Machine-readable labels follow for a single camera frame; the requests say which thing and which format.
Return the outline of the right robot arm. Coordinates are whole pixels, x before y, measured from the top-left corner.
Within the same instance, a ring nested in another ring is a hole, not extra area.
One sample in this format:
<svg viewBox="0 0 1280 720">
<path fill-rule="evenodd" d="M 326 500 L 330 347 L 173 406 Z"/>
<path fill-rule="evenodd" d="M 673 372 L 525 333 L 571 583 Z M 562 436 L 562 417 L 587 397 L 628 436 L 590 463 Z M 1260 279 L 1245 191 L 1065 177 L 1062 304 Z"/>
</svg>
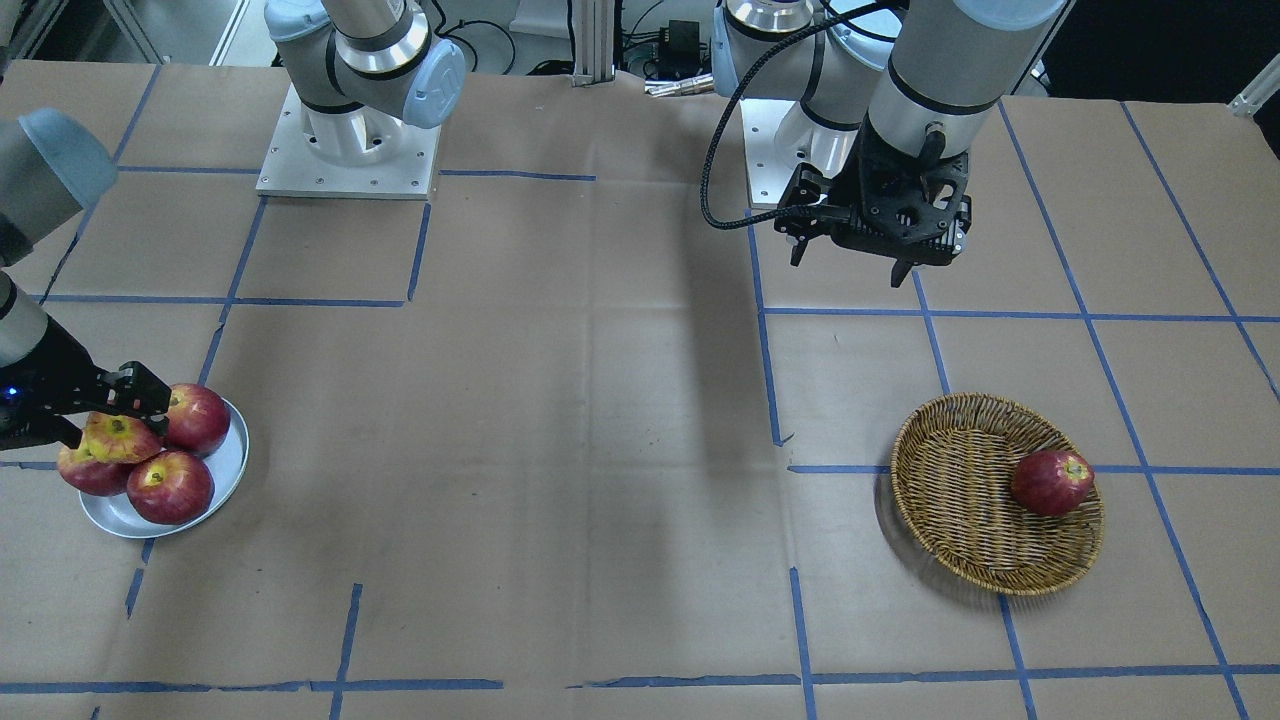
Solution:
<svg viewBox="0 0 1280 720">
<path fill-rule="evenodd" d="M 416 199 L 468 64 L 416 1 L 270 1 L 264 18 L 291 78 L 256 188 L 264 197 Z M 3 265 L 115 184 L 116 164 L 74 118 L 40 108 L 3 123 Z M 74 416 L 128 416 L 164 436 L 172 389 L 146 365 L 116 370 L 10 277 L 3 278 L 3 447 L 63 445 Z"/>
</svg>

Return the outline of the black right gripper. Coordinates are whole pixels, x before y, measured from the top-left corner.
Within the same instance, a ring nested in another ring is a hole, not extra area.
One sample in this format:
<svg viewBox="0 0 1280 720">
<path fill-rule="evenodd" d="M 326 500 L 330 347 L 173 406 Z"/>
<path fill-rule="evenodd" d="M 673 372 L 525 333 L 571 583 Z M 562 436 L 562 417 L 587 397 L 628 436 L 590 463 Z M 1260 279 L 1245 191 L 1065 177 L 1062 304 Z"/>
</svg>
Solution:
<svg viewBox="0 0 1280 720">
<path fill-rule="evenodd" d="M 23 357 L 3 366 L 1 450 L 63 445 L 76 450 L 83 430 L 67 416 L 92 410 L 131 416 L 166 437 L 172 387 L 140 361 L 101 372 L 56 320 Z"/>
</svg>

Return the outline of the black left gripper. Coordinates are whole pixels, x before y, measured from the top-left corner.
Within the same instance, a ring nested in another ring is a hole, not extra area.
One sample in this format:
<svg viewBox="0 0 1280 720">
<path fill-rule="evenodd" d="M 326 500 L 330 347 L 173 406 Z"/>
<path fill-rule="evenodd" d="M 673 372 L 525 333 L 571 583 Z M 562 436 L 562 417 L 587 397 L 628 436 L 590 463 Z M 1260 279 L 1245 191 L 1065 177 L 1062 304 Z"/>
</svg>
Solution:
<svg viewBox="0 0 1280 720">
<path fill-rule="evenodd" d="M 927 122 L 915 138 L 920 147 L 904 152 L 864 122 L 835 179 L 808 161 L 795 167 L 776 208 L 776 232 L 788 242 L 791 266 L 819 236 L 892 258 L 892 288 L 919 265 L 954 261 L 972 224 L 969 156 L 945 158 L 948 137 L 938 120 Z"/>
</svg>

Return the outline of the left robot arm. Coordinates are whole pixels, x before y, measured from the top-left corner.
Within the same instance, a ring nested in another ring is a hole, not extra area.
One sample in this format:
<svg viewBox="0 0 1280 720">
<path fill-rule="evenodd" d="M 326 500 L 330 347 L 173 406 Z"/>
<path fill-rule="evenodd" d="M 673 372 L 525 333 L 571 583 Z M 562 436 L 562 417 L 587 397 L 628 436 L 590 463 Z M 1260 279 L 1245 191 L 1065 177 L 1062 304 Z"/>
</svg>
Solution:
<svg viewBox="0 0 1280 720">
<path fill-rule="evenodd" d="M 1070 1 L 719 1 L 712 20 L 716 92 L 727 106 L 701 169 L 699 202 L 721 231 L 769 222 L 799 265 L 815 238 L 893 261 L 899 287 L 918 266 L 965 249 L 970 149 L 997 102 L 1043 56 Z M 710 209 L 716 152 L 745 99 L 787 102 L 773 154 L 795 151 L 758 214 Z"/>
</svg>

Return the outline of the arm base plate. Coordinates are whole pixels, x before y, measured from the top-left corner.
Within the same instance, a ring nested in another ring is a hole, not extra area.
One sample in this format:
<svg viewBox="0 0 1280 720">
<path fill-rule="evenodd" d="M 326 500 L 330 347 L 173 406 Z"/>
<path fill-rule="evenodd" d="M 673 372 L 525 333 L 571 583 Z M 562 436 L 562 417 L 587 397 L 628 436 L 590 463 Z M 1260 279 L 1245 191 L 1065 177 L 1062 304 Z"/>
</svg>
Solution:
<svg viewBox="0 0 1280 720">
<path fill-rule="evenodd" d="M 748 99 L 740 102 L 750 208 L 768 210 L 782 199 L 801 163 L 823 176 L 838 173 L 858 131 L 833 129 L 812 119 L 799 101 Z"/>
<path fill-rule="evenodd" d="M 268 197 L 426 201 L 442 131 L 371 108 L 342 114 L 305 105 L 289 87 L 256 182 Z"/>
</svg>

